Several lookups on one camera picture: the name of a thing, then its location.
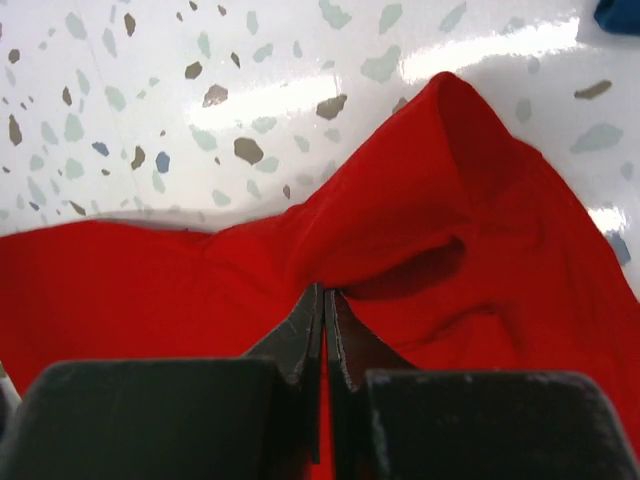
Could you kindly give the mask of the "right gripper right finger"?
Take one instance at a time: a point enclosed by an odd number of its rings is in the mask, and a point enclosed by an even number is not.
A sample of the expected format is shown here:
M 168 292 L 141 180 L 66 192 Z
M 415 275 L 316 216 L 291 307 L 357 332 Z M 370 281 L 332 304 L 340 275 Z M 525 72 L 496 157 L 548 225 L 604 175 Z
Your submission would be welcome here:
M 635 479 L 618 415 L 566 371 L 429 371 L 324 299 L 338 479 Z

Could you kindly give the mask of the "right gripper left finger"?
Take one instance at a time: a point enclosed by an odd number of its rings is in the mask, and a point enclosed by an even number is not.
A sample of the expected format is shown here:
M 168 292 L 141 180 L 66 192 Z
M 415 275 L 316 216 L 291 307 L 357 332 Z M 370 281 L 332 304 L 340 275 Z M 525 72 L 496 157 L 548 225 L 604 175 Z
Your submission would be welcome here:
M 235 358 L 59 363 L 1 439 L 5 479 L 307 479 L 323 290 Z

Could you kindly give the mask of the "bright red t-shirt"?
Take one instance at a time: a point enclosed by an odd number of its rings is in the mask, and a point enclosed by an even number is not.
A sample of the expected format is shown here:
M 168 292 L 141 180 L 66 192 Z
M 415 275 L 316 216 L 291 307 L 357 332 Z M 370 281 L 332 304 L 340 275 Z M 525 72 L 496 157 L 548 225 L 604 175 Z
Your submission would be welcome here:
M 22 404 L 59 363 L 235 358 L 313 285 L 320 459 L 307 479 L 338 479 L 330 291 L 421 370 L 590 378 L 639 463 L 639 304 L 616 255 L 543 156 L 448 72 L 280 215 L 214 234 L 83 221 L 4 237 L 1 359 Z

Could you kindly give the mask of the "folded blue t-shirt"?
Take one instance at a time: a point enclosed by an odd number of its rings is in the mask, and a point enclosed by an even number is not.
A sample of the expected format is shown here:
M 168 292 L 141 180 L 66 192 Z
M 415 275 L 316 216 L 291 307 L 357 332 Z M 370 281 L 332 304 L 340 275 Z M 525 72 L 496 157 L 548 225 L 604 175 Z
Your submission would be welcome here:
M 594 20 L 606 33 L 639 37 L 639 0 L 600 0 L 594 11 Z

